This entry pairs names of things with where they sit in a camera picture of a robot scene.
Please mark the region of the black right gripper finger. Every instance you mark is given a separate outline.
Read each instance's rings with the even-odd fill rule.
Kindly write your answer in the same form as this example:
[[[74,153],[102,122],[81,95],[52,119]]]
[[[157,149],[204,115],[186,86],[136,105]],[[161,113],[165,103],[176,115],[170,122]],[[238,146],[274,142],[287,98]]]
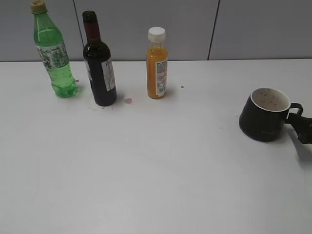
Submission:
[[[289,113],[287,124],[290,124],[297,133],[302,144],[312,144],[312,119],[299,114]]]

